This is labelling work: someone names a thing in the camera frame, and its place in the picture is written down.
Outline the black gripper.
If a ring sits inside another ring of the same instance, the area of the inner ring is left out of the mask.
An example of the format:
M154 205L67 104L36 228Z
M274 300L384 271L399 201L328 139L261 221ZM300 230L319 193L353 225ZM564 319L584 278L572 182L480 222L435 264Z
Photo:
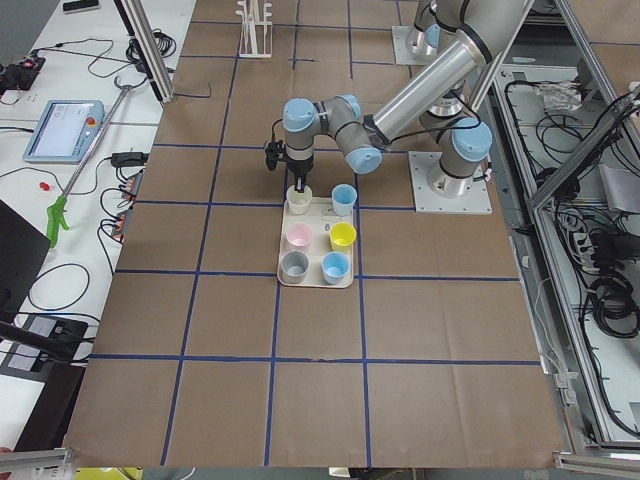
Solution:
M294 174L295 191L304 192L307 185L307 176L313 169L314 148L295 149L286 147L286 163L289 170Z

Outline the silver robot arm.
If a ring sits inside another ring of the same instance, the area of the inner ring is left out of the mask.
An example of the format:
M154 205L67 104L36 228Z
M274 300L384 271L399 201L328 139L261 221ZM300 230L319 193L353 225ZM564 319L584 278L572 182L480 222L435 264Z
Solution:
M363 175L379 167L382 149L428 107L452 90L471 70L491 59L476 28L484 18L479 1L440 1L437 16L458 22L449 45L439 42L436 59L373 115L363 115L350 94L311 101L292 98L283 107L283 160L294 175L294 190L302 193L313 168L314 142L331 137L347 164Z
M414 15L413 28L406 38L406 46L417 57L425 58L435 55L438 48L444 45L441 33L453 35L454 25L439 17L436 0L420 0Z

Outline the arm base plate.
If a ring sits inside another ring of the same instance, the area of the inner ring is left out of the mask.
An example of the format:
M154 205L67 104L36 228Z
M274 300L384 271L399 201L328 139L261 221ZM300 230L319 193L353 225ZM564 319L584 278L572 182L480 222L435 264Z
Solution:
M440 27L431 25L424 32L413 26L393 26L392 40L395 63L398 65L429 64L438 53Z
M491 214L481 167L476 165L471 177L457 179L442 170L440 157L440 152L410 151L408 154L415 210L432 214Z

